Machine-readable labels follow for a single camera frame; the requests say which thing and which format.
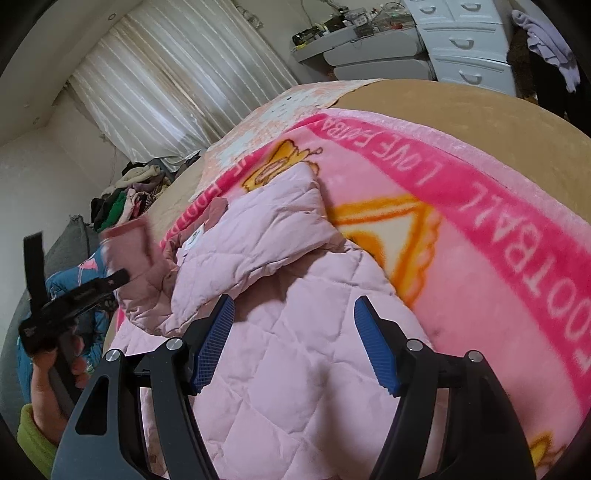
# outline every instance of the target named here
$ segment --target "tan bed sheet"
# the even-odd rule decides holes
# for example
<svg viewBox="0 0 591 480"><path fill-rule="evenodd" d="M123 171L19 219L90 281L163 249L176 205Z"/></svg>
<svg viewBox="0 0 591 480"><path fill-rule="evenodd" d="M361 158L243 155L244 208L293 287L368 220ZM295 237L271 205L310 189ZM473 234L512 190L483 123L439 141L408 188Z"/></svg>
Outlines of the tan bed sheet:
<svg viewBox="0 0 591 480"><path fill-rule="evenodd" d="M343 95L334 107L382 113L453 135L591 222L591 139L537 105L477 87L383 80ZM202 172L202 162L193 164L148 210L156 238L187 208Z"/></svg>

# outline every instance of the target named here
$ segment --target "drawer handle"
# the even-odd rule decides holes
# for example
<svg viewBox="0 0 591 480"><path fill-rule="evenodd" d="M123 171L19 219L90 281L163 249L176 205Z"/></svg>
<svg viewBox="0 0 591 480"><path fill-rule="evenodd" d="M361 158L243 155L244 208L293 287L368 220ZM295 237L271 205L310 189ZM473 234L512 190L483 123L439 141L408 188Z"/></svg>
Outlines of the drawer handle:
<svg viewBox="0 0 591 480"><path fill-rule="evenodd" d="M482 81L482 75L480 73L465 73L462 70L458 70L461 77L472 85L479 85Z"/></svg>
<svg viewBox="0 0 591 480"><path fill-rule="evenodd" d="M449 41L452 42L456 47L469 50L474 46L473 38L453 38L449 37Z"/></svg>
<svg viewBox="0 0 591 480"><path fill-rule="evenodd" d="M468 10L470 12L478 12L481 8L481 4L468 4L468 3L463 3L460 4L462 6L462 8L464 8L465 10Z"/></svg>

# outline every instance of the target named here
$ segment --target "human hand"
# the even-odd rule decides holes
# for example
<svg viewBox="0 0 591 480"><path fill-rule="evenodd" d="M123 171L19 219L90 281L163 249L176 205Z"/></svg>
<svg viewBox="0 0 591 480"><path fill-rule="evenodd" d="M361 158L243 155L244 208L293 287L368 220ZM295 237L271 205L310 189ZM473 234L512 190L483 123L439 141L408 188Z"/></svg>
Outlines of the human hand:
<svg viewBox="0 0 591 480"><path fill-rule="evenodd" d="M74 351L80 355L84 348L82 339L74 337ZM56 363L57 348L49 352L38 352L33 356L33 378L31 379L31 404L33 421L43 436L54 445L60 443L68 419L61 413L57 397L49 382L49 370ZM76 386L84 388L89 376L86 373L86 361L77 357L72 362L72 374L76 377Z"/></svg>

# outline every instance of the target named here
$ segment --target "pile of clothes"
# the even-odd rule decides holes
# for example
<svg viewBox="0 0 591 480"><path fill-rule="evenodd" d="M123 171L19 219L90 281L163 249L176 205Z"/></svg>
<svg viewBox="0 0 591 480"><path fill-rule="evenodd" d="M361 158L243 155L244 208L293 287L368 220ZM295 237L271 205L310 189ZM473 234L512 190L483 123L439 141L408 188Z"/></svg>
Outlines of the pile of clothes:
<svg viewBox="0 0 591 480"><path fill-rule="evenodd" d="M171 180L156 165L129 163L123 177L90 203L90 220L96 232L121 225L143 214L170 186Z"/></svg>
<svg viewBox="0 0 591 480"><path fill-rule="evenodd" d="M46 289L50 298L54 300L83 283L95 278L105 278L107 274L107 265L103 259L103 248L99 247L90 258L77 267L51 275L46 280ZM75 334L80 336L84 342L81 356L86 361L86 371L89 374L92 374L102 358L105 336L117 307L118 303L115 297L110 296L77 318ZM20 338L17 339L17 375L24 401L30 403L33 363L22 346Z"/></svg>

